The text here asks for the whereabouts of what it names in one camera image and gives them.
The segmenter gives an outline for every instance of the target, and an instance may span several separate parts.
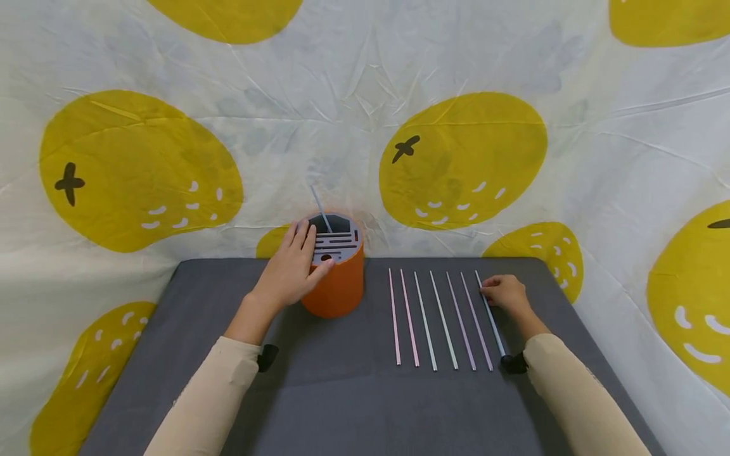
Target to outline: hand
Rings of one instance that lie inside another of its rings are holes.
[[[481,291],[491,305],[506,311],[513,318],[532,312],[525,285],[515,276],[492,276],[482,282]]]
[[[316,235],[317,227],[310,226],[309,220],[293,222],[250,297],[278,312],[312,291],[334,266],[334,260],[330,259],[310,274]]]

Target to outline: gray mat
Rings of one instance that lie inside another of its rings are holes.
[[[237,259],[180,264],[80,455],[142,455],[264,265]],[[420,368],[413,363],[399,274],[393,282],[403,364],[396,366],[389,267],[406,273]],[[429,269],[437,278],[458,371],[451,366]],[[279,346],[279,357],[269,372],[256,377],[222,455],[570,455],[527,377],[488,371],[458,275],[463,271],[472,286],[477,319],[496,366],[499,353],[478,297],[475,269],[482,278],[517,275],[537,314],[608,389],[652,454],[664,455],[548,269],[525,258],[367,260],[365,296],[352,314],[328,321],[301,306],[287,309],[266,340]],[[414,270],[438,372],[431,370]],[[476,372],[469,365],[446,271],[455,285]],[[519,352],[523,347],[514,327],[501,312],[495,318],[510,351]]]

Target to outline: forearm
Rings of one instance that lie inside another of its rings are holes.
[[[650,454],[611,395],[558,337],[538,333],[523,353],[530,381],[576,456]]]
[[[525,342],[538,334],[550,334],[548,327],[535,315],[535,312],[532,311],[529,304],[517,311],[513,311],[510,317],[517,325],[520,336],[522,336],[522,340]]]
[[[277,311],[247,296],[173,403],[145,456],[218,456],[258,372],[259,345]]]

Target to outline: finger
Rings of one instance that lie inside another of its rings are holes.
[[[309,220],[305,218],[299,221],[299,226],[296,229],[294,240],[291,242],[292,247],[301,249],[301,246],[304,245],[304,240],[307,238],[307,228],[309,228],[309,224]]]
[[[480,291],[484,295],[485,298],[487,298],[487,301],[489,301],[489,304],[493,304],[494,301],[494,294],[493,294],[493,288],[491,287],[482,287],[480,288]]]
[[[289,229],[286,231],[286,234],[284,234],[284,238],[281,240],[279,250],[285,249],[291,245],[291,242],[294,240],[294,234],[296,233],[296,224],[296,221],[293,221],[289,224]]]
[[[504,276],[492,276],[482,282],[483,287],[495,287],[502,283]]]
[[[312,224],[310,225],[309,232],[307,233],[307,239],[304,241],[304,246],[302,247],[301,251],[304,252],[304,254],[311,258],[312,255],[315,253],[315,241],[317,239],[317,226]]]
[[[310,289],[313,289],[320,280],[324,278],[324,276],[329,273],[332,268],[334,267],[334,260],[331,258],[324,263],[317,266],[317,268],[312,271],[309,277],[307,277],[307,283],[309,283]]]

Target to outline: fabric backdrop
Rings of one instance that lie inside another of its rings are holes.
[[[543,259],[668,455],[730,448],[730,4],[0,2],[0,455],[72,455],[181,260],[325,206]]]

